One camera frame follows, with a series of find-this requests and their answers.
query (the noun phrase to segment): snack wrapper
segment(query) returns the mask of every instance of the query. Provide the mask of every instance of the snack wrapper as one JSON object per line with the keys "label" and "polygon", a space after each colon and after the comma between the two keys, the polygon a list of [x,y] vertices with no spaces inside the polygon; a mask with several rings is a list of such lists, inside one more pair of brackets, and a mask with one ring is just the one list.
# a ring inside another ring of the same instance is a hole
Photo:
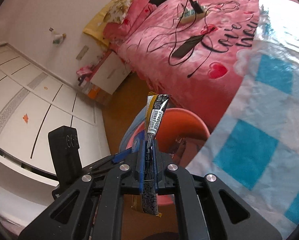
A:
{"label": "snack wrapper", "polygon": [[141,205],[139,204],[139,196],[133,196],[132,201],[133,209],[155,216],[161,216],[162,214],[158,212],[155,193],[152,142],[160,127],[168,100],[169,95],[158,95],[154,92],[148,94],[145,111],[145,138],[147,144],[145,147],[144,187],[140,196]]}

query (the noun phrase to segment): floral pillowcase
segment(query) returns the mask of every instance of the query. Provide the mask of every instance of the floral pillowcase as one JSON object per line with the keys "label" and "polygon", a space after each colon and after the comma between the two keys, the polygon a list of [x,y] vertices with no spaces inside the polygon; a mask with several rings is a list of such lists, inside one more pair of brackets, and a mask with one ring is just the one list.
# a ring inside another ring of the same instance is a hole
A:
{"label": "floral pillowcase", "polygon": [[116,1],[105,15],[103,22],[122,24],[132,1],[133,0]]}

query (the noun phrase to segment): power strip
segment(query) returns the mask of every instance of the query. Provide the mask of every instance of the power strip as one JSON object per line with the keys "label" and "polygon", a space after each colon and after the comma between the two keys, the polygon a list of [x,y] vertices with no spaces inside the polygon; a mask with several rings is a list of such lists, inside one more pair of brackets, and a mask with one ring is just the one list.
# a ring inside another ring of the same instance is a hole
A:
{"label": "power strip", "polygon": [[[208,13],[205,11],[205,6],[201,6],[202,10],[203,10],[203,13],[200,13],[200,14],[196,14],[196,19],[197,20],[200,20],[202,18],[205,17],[205,15],[208,15]],[[180,24],[187,24],[189,22],[193,22],[195,19],[195,10],[194,9],[191,9],[191,10],[188,10],[187,8],[185,9],[185,12],[183,14],[183,17],[180,21]]]}

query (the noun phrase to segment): blue and white cloth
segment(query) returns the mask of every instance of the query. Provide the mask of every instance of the blue and white cloth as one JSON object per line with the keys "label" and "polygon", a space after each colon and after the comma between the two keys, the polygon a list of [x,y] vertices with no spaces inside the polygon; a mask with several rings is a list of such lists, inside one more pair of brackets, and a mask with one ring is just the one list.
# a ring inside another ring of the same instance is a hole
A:
{"label": "blue and white cloth", "polygon": [[217,175],[286,239],[299,223],[299,4],[259,5],[242,85],[187,169]]}

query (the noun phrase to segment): pillow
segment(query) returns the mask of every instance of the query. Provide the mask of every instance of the pillow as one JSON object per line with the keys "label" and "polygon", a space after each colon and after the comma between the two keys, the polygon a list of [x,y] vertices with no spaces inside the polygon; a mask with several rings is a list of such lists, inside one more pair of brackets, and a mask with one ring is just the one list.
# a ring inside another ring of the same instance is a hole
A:
{"label": "pillow", "polygon": [[106,46],[107,48],[109,45],[109,40],[105,39],[103,36],[103,30],[107,24],[103,22],[103,19],[115,1],[116,0],[111,0],[107,5],[105,5],[83,29],[83,33],[92,36],[101,47]]}
{"label": "pillow", "polygon": [[132,0],[118,0],[108,10],[104,17],[105,23],[119,23],[121,24],[126,17],[127,11],[132,4]]}
{"label": "pillow", "polygon": [[121,45],[141,26],[141,24],[155,9],[156,5],[148,3],[137,17],[127,35],[121,35],[121,32],[117,31],[119,30],[119,28],[117,28],[117,24],[108,23],[103,31],[104,38],[109,39],[111,43],[114,42],[117,45]]}
{"label": "pillow", "polygon": [[111,29],[111,33],[116,33],[117,36],[126,36],[148,2],[149,0],[133,0],[123,23],[107,23],[105,28]]}

